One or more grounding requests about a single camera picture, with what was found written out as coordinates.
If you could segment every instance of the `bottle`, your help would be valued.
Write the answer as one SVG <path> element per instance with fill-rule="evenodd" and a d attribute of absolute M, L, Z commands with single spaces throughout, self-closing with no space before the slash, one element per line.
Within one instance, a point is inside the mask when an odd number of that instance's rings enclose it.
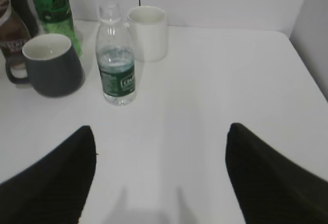
<path fill-rule="evenodd" d="M 71 39 L 81 56 L 81 47 L 74 32 L 69 0 L 33 0 L 38 17 L 47 33 L 59 33 Z"/>
<path fill-rule="evenodd" d="M 12 10 L 10 0 L 0 0 L 0 48 L 6 60 L 19 59 L 11 66 L 12 68 L 25 68 L 22 48 L 30 39 L 31 36 L 25 24 Z"/>
<path fill-rule="evenodd" d="M 28 0 L 11 0 L 11 6 L 24 22 L 31 37 L 35 37 L 38 34 L 39 27 L 31 12 Z"/>
<path fill-rule="evenodd" d="M 100 7 L 100 22 L 96 56 L 102 90 L 109 103 L 127 105 L 136 97 L 134 54 L 119 6 L 110 4 Z"/>

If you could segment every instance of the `green soda bottle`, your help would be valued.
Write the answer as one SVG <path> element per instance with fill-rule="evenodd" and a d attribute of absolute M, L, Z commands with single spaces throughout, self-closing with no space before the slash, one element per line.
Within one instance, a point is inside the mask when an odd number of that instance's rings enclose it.
<path fill-rule="evenodd" d="M 59 33 L 71 39 L 77 54 L 81 46 L 74 32 L 69 0 L 33 0 L 39 19 L 47 33 Z"/>

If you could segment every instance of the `white cup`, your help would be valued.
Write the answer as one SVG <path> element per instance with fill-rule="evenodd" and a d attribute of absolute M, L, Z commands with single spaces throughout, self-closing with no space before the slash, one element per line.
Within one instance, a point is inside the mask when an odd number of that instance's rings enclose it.
<path fill-rule="evenodd" d="M 156 62 L 168 53 L 168 25 L 164 10 L 139 6 L 128 13 L 128 28 L 134 57 L 141 62 Z"/>

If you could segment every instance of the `bottle cap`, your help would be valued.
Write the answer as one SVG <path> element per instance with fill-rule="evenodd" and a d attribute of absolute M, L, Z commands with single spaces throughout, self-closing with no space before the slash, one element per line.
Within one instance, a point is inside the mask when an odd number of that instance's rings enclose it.
<path fill-rule="evenodd" d="M 105 20 L 109 23 L 116 23 L 121 19 L 119 5 L 115 3 L 108 3 L 104 6 L 100 6 L 99 15 L 101 20 Z"/>

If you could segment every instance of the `dark gray mug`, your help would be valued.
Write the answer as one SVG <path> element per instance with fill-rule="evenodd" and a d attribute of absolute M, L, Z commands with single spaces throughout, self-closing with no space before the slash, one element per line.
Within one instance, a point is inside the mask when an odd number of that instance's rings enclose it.
<path fill-rule="evenodd" d="M 13 76 L 10 66 L 19 59 L 6 62 L 6 72 L 14 84 L 30 83 L 40 94 L 50 97 L 68 95 L 84 81 L 84 72 L 71 40 L 61 34 L 44 34 L 23 47 L 26 78 Z"/>

